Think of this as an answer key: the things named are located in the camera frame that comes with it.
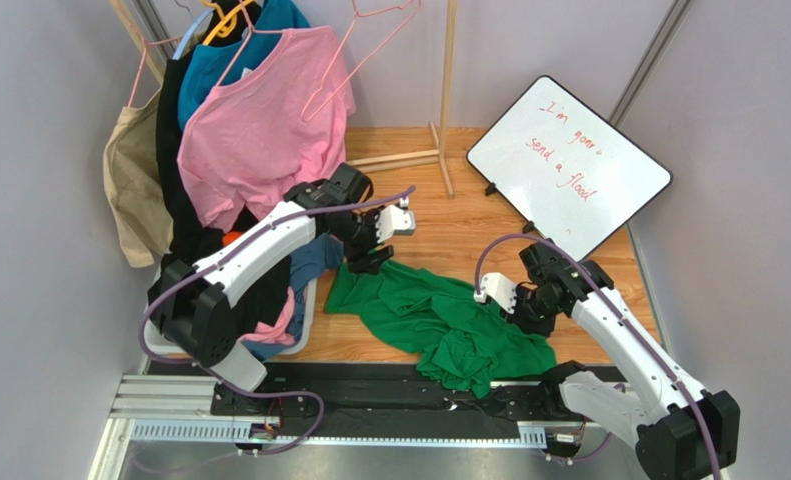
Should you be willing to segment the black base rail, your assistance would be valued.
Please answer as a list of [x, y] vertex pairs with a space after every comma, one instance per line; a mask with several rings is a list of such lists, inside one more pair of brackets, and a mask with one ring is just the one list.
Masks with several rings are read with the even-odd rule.
[[504, 380], [483, 398], [444, 388], [406, 363], [275, 362], [260, 385], [264, 399], [215, 386], [215, 416], [270, 416], [295, 435], [318, 414], [317, 437], [397, 440], [514, 440], [521, 422], [576, 431], [581, 415], [551, 399], [540, 377]]

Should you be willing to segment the pink t shirt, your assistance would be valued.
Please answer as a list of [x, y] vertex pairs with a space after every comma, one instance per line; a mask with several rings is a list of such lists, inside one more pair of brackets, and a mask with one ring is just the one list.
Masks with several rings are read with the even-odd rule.
[[330, 26], [287, 29], [255, 69], [214, 86], [187, 121], [177, 156], [200, 224], [229, 231], [242, 210], [266, 217], [294, 185], [345, 162], [350, 85], [311, 122], [301, 111], [337, 48]]

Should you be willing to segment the teal blue shirt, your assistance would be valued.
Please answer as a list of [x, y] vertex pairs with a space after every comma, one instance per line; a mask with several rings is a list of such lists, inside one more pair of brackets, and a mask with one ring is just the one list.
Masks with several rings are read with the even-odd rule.
[[281, 34], [276, 34], [276, 30], [309, 28], [310, 23], [293, 1], [275, 0], [262, 3], [254, 27], [258, 30], [273, 30], [274, 33], [253, 33], [244, 48], [242, 39], [227, 46], [195, 47], [183, 76], [177, 102], [177, 121], [181, 129], [214, 86], [237, 82], [245, 68], [255, 70], [267, 58], [281, 39]]

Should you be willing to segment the yellow hanger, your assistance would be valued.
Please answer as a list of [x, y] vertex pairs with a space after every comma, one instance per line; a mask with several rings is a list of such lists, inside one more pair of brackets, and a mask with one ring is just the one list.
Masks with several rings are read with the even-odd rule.
[[230, 11], [240, 5], [236, 0], [202, 1], [201, 4], [213, 9], [210, 23], [201, 44], [208, 46], [228, 46], [242, 38], [246, 23], [243, 14], [230, 15]]

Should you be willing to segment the blue grey garment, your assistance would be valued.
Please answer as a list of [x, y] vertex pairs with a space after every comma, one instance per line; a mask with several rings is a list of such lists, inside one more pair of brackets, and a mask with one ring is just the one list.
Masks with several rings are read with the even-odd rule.
[[308, 282], [317, 281], [326, 271], [334, 270], [342, 264], [343, 248], [341, 243], [324, 235], [295, 250], [288, 258], [290, 259], [289, 288], [294, 290], [296, 301], [299, 300]]

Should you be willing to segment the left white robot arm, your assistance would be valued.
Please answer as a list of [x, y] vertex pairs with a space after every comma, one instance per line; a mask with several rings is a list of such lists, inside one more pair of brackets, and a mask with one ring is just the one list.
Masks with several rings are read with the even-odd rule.
[[185, 362], [232, 391], [256, 396], [268, 370], [241, 340], [245, 296], [262, 291], [266, 274], [323, 236], [344, 244], [350, 267], [377, 273], [393, 255], [387, 240], [415, 229], [412, 191], [376, 199], [370, 178], [348, 164], [329, 178], [294, 185], [237, 240], [192, 264], [176, 261], [158, 275], [138, 329], [141, 350], [155, 362], [174, 363], [148, 342], [146, 333], [154, 331], [181, 349]]

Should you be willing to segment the pink hanger of pink shirt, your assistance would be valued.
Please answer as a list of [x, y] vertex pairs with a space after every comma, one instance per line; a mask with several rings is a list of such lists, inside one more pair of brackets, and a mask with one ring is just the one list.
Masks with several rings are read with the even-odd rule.
[[240, 1], [233, 10], [244, 15], [246, 34], [233, 50], [233, 56], [221, 70], [214, 86], [224, 86], [241, 78], [243, 68], [255, 70], [273, 51], [286, 29], [295, 27], [295, 11], [291, 1], [265, 1], [260, 17], [253, 22], [247, 6], [250, 1]]

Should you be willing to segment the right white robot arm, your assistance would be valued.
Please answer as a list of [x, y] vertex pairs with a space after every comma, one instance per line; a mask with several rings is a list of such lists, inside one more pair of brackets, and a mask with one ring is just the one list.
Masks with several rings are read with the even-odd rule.
[[633, 448], [650, 479], [720, 479], [734, 464], [741, 411], [688, 374], [630, 312], [610, 277], [550, 240], [531, 237], [519, 256], [529, 283], [506, 280], [499, 303], [527, 334], [549, 336], [564, 314], [609, 355], [631, 386], [622, 393], [572, 362], [549, 372], [558, 403]]

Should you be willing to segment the green t shirt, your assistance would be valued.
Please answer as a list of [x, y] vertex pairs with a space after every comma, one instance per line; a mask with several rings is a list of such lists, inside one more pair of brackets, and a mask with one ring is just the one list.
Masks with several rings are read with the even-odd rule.
[[383, 343], [419, 357], [418, 373], [443, 387], [487, 396], [492, 382], [540, 375], [557, 364], [540, 335], [523, 333], [472, 285], [387, 261], [377, 274], [341, 267], [326, 312], [353, 314]]

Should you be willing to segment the black hanging garment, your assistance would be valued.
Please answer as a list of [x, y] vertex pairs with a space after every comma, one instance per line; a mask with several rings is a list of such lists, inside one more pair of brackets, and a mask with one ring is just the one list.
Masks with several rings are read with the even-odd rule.
[[179, 126], [178, 101], [181, 86], [192, 60], [191, 51], [166, 63], [165, 75], [159, 93], [156, 117], [156, 161], [164, 204], [173, 220], [173, 238], [169, 252], [160, 265], [165, 268], [176, 260], [188, 265], [210, 256], [224, 247], [224, 232], [200, 224], [191, 200], [185, 191], [177, 156], [182, 140]]

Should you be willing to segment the beige hanging garment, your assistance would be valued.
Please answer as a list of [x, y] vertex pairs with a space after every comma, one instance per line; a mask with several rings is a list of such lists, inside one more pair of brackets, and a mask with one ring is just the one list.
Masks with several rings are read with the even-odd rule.
[[157, 164], [159, 93], [141, 107], [124, 107], [106, 144], [103, 185], [120, 249], [132, 268], [169, 251], [173, 220], [164, 203]]

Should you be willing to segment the pink wire hanger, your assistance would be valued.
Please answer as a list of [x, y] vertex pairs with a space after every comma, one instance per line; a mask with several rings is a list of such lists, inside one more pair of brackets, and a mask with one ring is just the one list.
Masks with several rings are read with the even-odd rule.
[[[343, 35], [340, 43], [335, 49], [327, 68], [322, 73], [319, 85], [314, 90], [306, 104], [301, 111], [301, 120], [309, 123], [315, 119], [320, 112], [329, 105], [336, 97], [338, 97], [350, 84], [353, 77], [360, 71], [360, 69], [378, 52], [385, 48], [420, 12], [423, 2], [422, 1], [397, 1], [396, 3], [386, 6], [377, 10], [363, 10], [357, 1], [351, 0], [352, 20]], [[391, 12], [405, 12], [405, 17], [376, 45], [374, 46], [361, 60], [359, 60], [352, 70], [346, 71], [338, 83], [335, 82], [335, 77], [331, 74], [333, 69], [337, 66], [344, 67], [343, 51], [351, 39], [356, 26], [365, 19], [385, 16]]]

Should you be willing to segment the black garment in basket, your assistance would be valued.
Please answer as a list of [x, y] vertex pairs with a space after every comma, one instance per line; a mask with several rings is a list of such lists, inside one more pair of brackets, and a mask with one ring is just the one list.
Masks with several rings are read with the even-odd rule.
[[[204, 228], [181, 240], [171, 242], [170, 251], [160, 261], [161, 270], [175, 261], [189, 266], [223, 248], [225, 234], [218, 229]], [[262, 275], [239, 299], [232, 309], [240, 335], [253, 333], [258, 326], [274, 326], [288, 301], [290, 259], [282, 259]]]

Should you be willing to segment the pink hanger of beige garment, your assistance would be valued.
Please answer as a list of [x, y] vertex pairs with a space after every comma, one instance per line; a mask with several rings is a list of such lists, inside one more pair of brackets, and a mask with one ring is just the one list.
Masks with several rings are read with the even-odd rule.
[[130, 96], [127, 102], [126, 107], [131, 108], [133, 106], [134, 100], [136, 98], [137, 90], [141, 82], [141, 78], [143, 75], [144, 68], [147, 66], [147, 60], [150, 58], [150, 49], [152, 47], [169, 45], [174, 42], [178, 42], [181, 39], [180, 36], [171, 37], [166, 40], [154, 41], [154, 42], [147, 42], [144, 37], [141, 38], [141, 57], [138, 65], [138, 69], [134, 78], [134, 82], [132, 85], [132, 89], [130, 92]]

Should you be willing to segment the orange garment in basket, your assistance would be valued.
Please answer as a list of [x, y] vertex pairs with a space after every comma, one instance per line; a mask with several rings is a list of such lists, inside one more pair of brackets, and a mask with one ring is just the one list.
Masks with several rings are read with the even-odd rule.
[[238, 240], [243, 235], [242, 232], [239, 231], [230, 231], [226, 233], [222, 238], [222, 245], [227, 247]]

